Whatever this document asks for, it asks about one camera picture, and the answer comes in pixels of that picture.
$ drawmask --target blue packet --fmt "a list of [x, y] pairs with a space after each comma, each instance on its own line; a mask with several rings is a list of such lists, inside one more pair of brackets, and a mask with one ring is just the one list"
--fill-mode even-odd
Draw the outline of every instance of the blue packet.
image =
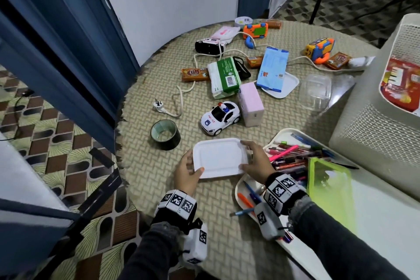
[[267, 47], [258, 74], [257, 86], [281, 92], [288, 58], [288, 51]]

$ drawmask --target barcode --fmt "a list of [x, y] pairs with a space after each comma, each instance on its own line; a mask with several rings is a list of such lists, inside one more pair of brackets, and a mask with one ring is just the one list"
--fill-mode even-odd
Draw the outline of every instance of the barcode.
[[226, 78], [226, 83], [228, 84], [228, 87], [229, 88], [231, 86], [235, 86], [237, 84], [236, 83], [236, 78], [233, 75], [230, 75], [230, 76], [225, 77], [225, 78]]
[[412, 74], [411, 75], [411, 81], [416, 82], [416, 83], [420, 83], [420, 75]]

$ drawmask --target white plastic basket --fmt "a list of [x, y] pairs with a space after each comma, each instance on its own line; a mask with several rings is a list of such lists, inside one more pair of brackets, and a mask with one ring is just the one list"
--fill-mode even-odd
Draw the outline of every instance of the white plastic basket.
[[420, 14], [405, 15], [349, 97], [329, 146], [420, 199], [420, 117], [383, 97], [391, 56], [420, 65]]

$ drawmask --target police toy car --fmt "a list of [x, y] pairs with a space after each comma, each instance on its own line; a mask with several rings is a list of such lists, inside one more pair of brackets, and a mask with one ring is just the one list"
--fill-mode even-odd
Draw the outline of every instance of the police toy car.
[[218, 135], [220, 132], [239, 121], [241, 114], [234, 102], [219, 102], [213, 110], [205, 113], [201, 118], [201, 126], [209, 135]]

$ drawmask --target duct tape roll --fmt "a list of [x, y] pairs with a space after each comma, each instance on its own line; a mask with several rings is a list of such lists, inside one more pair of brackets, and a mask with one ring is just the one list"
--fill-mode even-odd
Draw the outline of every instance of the duct tape roll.
[[241, 27], [241, 29], [244, 28], [244, 25], [248, 25], [252, 23], [252, 18], [249, 17], [237, 17], [235, 19], [235, 27]]
[[170, 119], [162, 119], [153, 124], [150, 136], [164, 151], [176, 148], [181, 141], [181, 134], [179, 134], [176, 124]]

